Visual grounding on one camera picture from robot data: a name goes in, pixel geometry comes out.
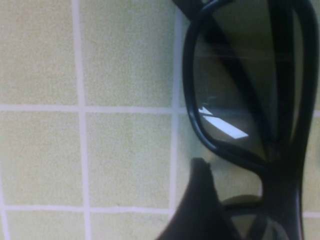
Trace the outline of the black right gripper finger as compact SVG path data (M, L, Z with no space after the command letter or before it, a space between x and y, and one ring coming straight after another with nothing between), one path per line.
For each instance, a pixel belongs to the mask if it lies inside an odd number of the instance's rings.
M190 177L175 214L158 240L240 240L219 200L211 166L203 158L190 161Z

